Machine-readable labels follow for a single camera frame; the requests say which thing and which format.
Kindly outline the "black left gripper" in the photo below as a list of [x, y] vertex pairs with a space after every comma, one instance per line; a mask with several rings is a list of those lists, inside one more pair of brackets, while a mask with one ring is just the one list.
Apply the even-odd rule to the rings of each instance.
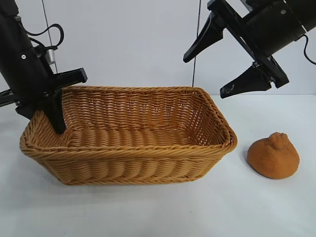
[[[17, 106], [17, 114], [31, 120], [36, 111], [44, 111], [55, 132], [65, 132], [61, 88], [85, 83], [87, 75], [83, 68], [54, 74], [46, 58], [38, 56], [31, 47], [20, 53], [2, 51], [0, 73], [9, 86], [8, 90], [0, 93], [1, 106], [26, 103]], [[35, 102], [46, 93], [49, 95], [43, 101]]]

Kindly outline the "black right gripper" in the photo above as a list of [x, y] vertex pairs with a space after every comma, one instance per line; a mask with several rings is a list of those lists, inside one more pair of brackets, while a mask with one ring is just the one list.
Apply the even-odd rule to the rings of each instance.
[[255, 91], [277, 88], [289, 79], [273, 54], [306, 33], [294, 12], [282, 0], [264, 3], [241, 17], [225, 0], [211, 0], [211, 11], [197, 39], [183, 56], [190, 62], [203, 50], [223, 39], [224, 24], [228, 31], [253, 58], [254, 62], [239, 77], [220, 89], [222, 99]]

